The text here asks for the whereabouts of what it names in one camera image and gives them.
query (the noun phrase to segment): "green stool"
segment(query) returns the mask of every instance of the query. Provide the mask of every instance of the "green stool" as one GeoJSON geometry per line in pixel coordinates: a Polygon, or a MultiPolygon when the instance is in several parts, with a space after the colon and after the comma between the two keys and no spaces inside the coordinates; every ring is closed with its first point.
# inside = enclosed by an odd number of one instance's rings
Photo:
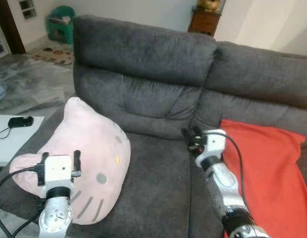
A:
{"type": "MultiPolygon", "coordinates": [[[[58,8],[54,9],[51,12],[50,17],[62,17],[62,16],[69,16],[71,19],[75,16],[75,12],[73,8],[69,6],[59,6],[58,8]]],[[[49,38],[50,40],[57,41],[58,39],[55,38],[55,31],[58,31],[61,35],[64,36],[66,42],[68,44],[73,44],[73,21],[68,25],[61,25],[58,23],[51,22],[49,20],[48,23],[48,29],[49,29],[49,38]]]]}

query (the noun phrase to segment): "sofa armrest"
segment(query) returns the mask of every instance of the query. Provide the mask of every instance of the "sofa armrest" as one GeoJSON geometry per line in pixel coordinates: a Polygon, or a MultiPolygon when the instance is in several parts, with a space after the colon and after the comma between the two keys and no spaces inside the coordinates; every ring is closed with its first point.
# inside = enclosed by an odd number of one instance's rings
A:
{"type": "MultiPolygon", "coordinates": [[[[35,154],[51,138],[57,126],[63,120],[64,106],[59,108],[34,135],[14,155],[35,154]]],[[[10,163],[0,172],[0,180],[9,173],[10,163]]],[[[22,190],[12,179],[7,180],[0,189],[0,208],[29,220],[36,211],[38,197],[22,190]]]]}

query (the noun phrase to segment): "red pillow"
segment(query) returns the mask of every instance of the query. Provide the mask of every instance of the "red pillow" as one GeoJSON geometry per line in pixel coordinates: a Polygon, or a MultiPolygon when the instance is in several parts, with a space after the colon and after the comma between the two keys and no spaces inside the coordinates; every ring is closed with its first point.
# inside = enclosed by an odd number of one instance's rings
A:
{"type": "MultiPolygon", "coordinates": [[[[255,222],[273,238],[307,238],[307,187],[296,164],[305,137],[226,119],[221,128],[242,153],[246,199],[255,222]]],[[[224,159],[241,184],[238,155],[230,142],[224,159]]]]}

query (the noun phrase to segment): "couch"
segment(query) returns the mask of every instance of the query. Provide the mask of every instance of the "couch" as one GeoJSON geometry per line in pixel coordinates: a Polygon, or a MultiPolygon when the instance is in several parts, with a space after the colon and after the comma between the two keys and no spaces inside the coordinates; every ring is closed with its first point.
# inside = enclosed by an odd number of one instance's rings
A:
{"type": "MultiPolygon", "coordinates": [[[[123,128],[131,161],[113,210],[72,225],[72,238],[220,238],[181,128],[230,119],[307,136],[307,57],[94,16],[75,18],[74,54],[77,96],[123,128]]],[[[36,153],[62,117],[60,108],[16,156],[36,153]]],[[[298,165],[307,184],[307,139],[298,165]]],[[[12,180],[0,191],[0,208],[25,219],[36,202],[12,180]]]]}

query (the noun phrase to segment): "black phone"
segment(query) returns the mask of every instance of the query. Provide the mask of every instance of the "black phone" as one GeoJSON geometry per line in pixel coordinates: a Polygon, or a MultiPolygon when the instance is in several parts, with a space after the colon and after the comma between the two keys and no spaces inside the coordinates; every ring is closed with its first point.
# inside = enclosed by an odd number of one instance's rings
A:
{"type": "Polygon", "coordinates": [[[33,117],[11,118],[8,122],[8,126],[10,128],[32,126],[32,124],[33,124],[33,117]]]}

